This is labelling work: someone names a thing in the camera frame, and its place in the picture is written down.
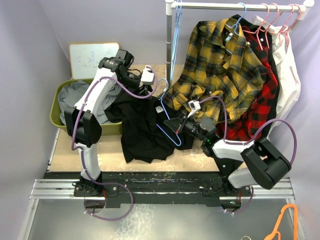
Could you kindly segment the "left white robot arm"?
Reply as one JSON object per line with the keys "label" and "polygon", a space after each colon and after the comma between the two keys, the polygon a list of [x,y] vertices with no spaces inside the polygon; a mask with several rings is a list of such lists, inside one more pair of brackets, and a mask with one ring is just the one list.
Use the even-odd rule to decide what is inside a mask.
{"label": "left white robot arm", "polygon": [[136,99],[147,99],[155,92],[152,85],[158,84],[157,75],[149,65],[140,75],[131,73],[129,68],[133,61],[133,55],[123,49],[119,49],[115,56],[102,58],[84,95],[64,111],[71,149],[80,155],[80,182],[86,183],[85,190],[91,196],[98,196],[103,191],[97,154],[97,143],[102,136],[102,127],[97,119],[98,108],[114,86],[121,87]]}

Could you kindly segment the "yellow plaid shirt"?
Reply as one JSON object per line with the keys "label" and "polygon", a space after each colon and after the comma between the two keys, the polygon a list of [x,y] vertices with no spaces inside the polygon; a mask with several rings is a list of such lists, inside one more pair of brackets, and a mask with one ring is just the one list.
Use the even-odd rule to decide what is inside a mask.
{"label": "yellow plaid shirt", "polygon": [[207,100],[194,115],[215,124],[236,122],[261,92],[267,69],[248,45],[234,18],[200,21],[189,37],[186,59],[179,79],[165,93],[163,103],[176,111],[190,111],[188,102]]}

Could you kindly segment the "green plastic laundry bin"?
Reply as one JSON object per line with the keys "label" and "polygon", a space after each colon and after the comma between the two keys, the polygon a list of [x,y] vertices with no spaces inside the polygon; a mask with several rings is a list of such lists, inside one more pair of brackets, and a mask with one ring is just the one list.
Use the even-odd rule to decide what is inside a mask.
{"label": "green plastic laundry bin", "polygon": [[[54,126],[62,129],[63,131],[66,131],[67,129],[66,129],[65,125],[62,125],[62,122],[60,120],[61,110],[60,110],[60,106],[58,103],[58,94],[59,94],[60,90],[62,89],[62,87],[70,86],[72,82],[77,82],[79,80],[82,80],[82,81],[88,83],[89,85],[93,81],[92,79],[68,80],[68,81],[62,83],[57,88],[57,90],[54,94],[54,97],[53,97],[53,102],[52,102],[49,118],[50,118],[51,123]],[[109,124],[101,124],[101,128],[102,128],[102,135],[103,136],[120,135],[123,132],[121,122],[116,122],[116,123],[110,122]]]}

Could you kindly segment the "light blue wire hanger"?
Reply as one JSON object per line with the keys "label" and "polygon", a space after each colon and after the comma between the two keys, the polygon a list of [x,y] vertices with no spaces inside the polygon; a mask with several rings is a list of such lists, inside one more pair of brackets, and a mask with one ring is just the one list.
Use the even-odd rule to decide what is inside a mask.
{"label": "light blue wire hanger", "polygon": [[[165,93],[167,92],[167,90],[168,90],[168,88],[169,88],[169,82],[168,82],[168,80],[167,80],[166,78],[164,78],[164,77],[159,80],[159,82],[161,82],[161,81],[164,81],[164,82],[165,82],[165,88],[164,88],[164,90],[163,90],[163,93],[162,93],[161,96],[159,97],[159,101],[160,101],[160,105],[161,105],[161,107],[162,107],[162,109],[163,109],[163,111],[164,111],[167,119],[170,120],[171,118],[170,118],[170,116],[169,116],[169,114],[168,114],[168,112],[167,112],[167,110],[166,110],[166,107],[164,106],[164,103],[163,103],[163,97],[164,97]],[[180,137],[179,137],[178,134],[175,134],[175,136],[176,136],[176,138],[177,138],[177,140],[178,140],[178,142],[176,142],[175,140],[173,140],[173,139],[169,136],[169,134],[168,134],[162,127],[160,127],[158,124],[156,124],[156,126],[169,138],[169,140],[170,140],[176,147],[180,147],[180,146],[182,145],[182,141],[181,141],[181,139],[180,139]]]}

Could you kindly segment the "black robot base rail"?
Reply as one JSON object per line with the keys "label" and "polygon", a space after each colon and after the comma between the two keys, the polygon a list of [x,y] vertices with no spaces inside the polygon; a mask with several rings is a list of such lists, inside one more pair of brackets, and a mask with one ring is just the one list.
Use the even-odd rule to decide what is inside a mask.
{"label": "black robot base rail", "polygon": [[70,189],[72,196],[98,199],[106,208],[122,204],[205,205],[237,210],[249,186],[236,189],[219,172],[103,172],[104,185],[81,180],[78,172],[47,172],[54,189]]}

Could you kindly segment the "black t-shirt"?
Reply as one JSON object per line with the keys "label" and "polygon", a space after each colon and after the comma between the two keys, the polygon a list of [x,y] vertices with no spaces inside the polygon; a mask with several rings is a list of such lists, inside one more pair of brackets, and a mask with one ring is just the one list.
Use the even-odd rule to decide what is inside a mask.
{"label": "black t-shirt", "polygon": [[[127,163],[141,160],[151,163],[153,160],[165,161],[174,153],[193,147],[194,138],[187,133],[180,133],[181,146],[175,146],[157,127],[163,128],[178,143],[175,133],[163,124],[167,120],[157,97],[138,99],[121,90],[115,101],[104,111],[112,123],[122,122],[121,147]],[[180,114],[166,107],[171,119]]]}

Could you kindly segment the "pink hanger middle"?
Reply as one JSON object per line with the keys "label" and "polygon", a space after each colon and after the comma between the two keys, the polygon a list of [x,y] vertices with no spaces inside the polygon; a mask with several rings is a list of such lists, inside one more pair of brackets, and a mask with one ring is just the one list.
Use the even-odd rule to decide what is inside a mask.
{"label": "pink hanger middle", "polygon": [[277,20],[277,18],[281,15],[280,10],[279,10],[279,6],[276,3],[271,3],[270,5],[275,6],[276,8],[276,16],[275,18],[271,21],[271,23],[269,23],[269,25],[267,26],[267,28],[265,29],[265,35],[267,36],[267,32],[270,29],[271,25],[273,25],[273,23]]}

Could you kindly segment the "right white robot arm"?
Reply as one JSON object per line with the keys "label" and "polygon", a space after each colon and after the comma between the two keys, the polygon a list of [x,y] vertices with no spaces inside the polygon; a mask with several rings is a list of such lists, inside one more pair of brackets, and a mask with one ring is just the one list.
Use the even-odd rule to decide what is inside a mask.
{"label": "right white robot arm", "polygon": [[227,141],[218,137],[212,119],[197,122],[183,114],[163,123],[176,134],[187,133],[202,142],[203,153],[215,160],[227,178],[222,190],[228,196],[249,185],[270,190],[292,169],[292,163],[265,137]]}

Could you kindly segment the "aluminium extrusion frame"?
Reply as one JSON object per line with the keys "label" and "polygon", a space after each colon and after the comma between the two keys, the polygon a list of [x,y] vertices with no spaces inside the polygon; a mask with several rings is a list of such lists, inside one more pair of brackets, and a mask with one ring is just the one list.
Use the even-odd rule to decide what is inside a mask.
{"label": "aluminium extrusion frame", "polygon": [[191,172],[121,172],[105,173],[106,186],[86,186],[78,179],[63,172],[48,173],[44,179],[34,181],[31,197],[39,199],[90,199],[102,200],[131,193],[134,199],[142,197],[213,197],[234,200],[250,196],[254,199],[294,199],[291,181],[282,179],[273,189],[266,190],[253,185],[240,189],[232,188],[213,173]]}

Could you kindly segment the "grey shirt in bin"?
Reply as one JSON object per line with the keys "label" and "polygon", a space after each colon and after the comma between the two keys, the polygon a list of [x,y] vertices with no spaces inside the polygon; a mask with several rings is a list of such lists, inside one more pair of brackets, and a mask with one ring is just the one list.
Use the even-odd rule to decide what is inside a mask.
{"label": "grey shirt in bin", "polygon": [[[84,82],[83,80],[78,80],[76,82],[72,82],[69,86],[66,85],[62,87],[62,89],[58,93],[58,104],[61,111],[60,120],[62,122],[62,125],[66,124],[64,115],[66,107],[73,107],[86,93],[88,88],[89,84]],[[105,110],[115,101],[121,90],[122,89],[120,86],[114,85],[99,106],[96,119],[101,125],[111,123],[105,114]]]}

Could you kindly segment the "blue hanger holding plaid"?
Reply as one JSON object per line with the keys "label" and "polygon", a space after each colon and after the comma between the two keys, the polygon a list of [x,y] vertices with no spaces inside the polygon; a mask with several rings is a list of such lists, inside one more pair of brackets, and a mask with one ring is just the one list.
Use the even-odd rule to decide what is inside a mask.
{"label": "blue hanger holding plaid", "polygon": [[242,19],[243,17],[245,17],[246,14],[247,14],[247,6],[246,6],[243,2],[238,2],[238,4],[239,4],[239,5],[242,5],[242,6],[244,7],[244,14],[243,14],[240,18],[238,18],[237,21],[236,21],[233,25],[228,25],[228,24],[226,24],[226,26],[227,26],[228,28],[233,29],[233,32],[234,32],[237,36],[239,36],[239,31],[238,31],[237,29],[238,29],[238,27],[239,27],[240,21],[241,21],[241,19]]}

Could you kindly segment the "white shirt on rack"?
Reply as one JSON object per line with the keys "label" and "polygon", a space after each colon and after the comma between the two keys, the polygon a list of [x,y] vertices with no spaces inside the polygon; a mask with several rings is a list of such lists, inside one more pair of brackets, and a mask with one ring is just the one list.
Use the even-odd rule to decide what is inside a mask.
{"label": "white shirt on rack", "polygon": [[289,34],[278,34],[280,26],[270,25],[259,16],[254,16],[252,23],[268,29],[272,36],[272,56],[280,82],[276,118],[284,120],[298,102],[301,93],[301,81],[297,72],[291,38]]}

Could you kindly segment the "small whiteboard yellow frame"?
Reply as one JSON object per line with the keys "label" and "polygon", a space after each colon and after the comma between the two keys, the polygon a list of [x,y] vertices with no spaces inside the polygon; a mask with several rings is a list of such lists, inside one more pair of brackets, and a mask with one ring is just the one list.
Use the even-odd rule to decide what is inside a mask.
{"label": "small whiteboard yellow frame", "polygon": [[93,79],[100,60],[114,57],[119,49],[117,42],[71,43],[68,50],[72,79]]}

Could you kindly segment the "red black plaid shirt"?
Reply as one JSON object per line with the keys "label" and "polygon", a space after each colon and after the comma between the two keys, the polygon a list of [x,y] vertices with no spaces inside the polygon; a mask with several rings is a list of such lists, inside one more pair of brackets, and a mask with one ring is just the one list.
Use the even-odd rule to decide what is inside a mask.
{"label": "red black plaid shirt", "polygon": [[263,87],[249,109],[234,123],[217,125],[217,132],[220,136],[226,132],[226,139],[229,141],[248,141],[257,130],[267,121],[277,116],[276,106],[280,91],[280,81],[278,78],[276,64],[272,53],[272,36],[267,32],[265,35],[262,27],[255,35],[254,32],[259,28],[246,19],[240,20],[240,25],[245,30],[244,35],[250,48],[267,70],[267,75]]}

